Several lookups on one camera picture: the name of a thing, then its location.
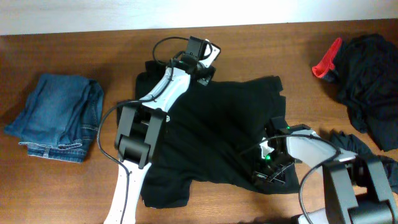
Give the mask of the black t-shirt with logo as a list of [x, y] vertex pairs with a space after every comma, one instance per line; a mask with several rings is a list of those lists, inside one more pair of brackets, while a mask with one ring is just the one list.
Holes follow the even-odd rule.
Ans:
[[231, 184], [261, 194], [295, 194], [294, 166], [271, 182], [254, 178], [261, 153], [253, 149], [272, 118], [285, 115], [278, 76], [248, 82], [193, 82], [169, 110], [169, 122], [155, 150], [141, 190], [144, 205], [187, 205], [196, 180]]

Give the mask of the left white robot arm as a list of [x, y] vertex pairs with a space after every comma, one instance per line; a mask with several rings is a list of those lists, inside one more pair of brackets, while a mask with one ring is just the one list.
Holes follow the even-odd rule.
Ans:
[[213, 78], [211, 64], [221, 49], [208, 39], [189, 37], [185, 50], [169, 61], [154, 59], [165, 73], [148, 94], [138, 100], [122, 101], [109, 109], [119, 111], [118, 130], [114, 147], [118, 165], [118, 179], [106, 224], [135, 223], [136, 208], [144, 179], [157, 159], [162, 144], [168, 112], [176, 100], [189, 88], [191, 81], [207, 85]]

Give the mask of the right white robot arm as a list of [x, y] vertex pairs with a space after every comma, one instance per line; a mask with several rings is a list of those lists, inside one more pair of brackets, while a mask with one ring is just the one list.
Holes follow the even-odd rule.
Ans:
[[[257, 156], [252, 176], [261, 184], [278, 181], [296, 162], [309, 166], [298, 190], [302, 214], [292, 223], [397, 224], [397, 204], [378, 158], [338, 147], [305, 124], [289, 126], [281, 116], [269, 121], [265, 137], [249, 150]], [[314, 172], [323, 180], [325, 206], [308, 212], [303, 188]]]

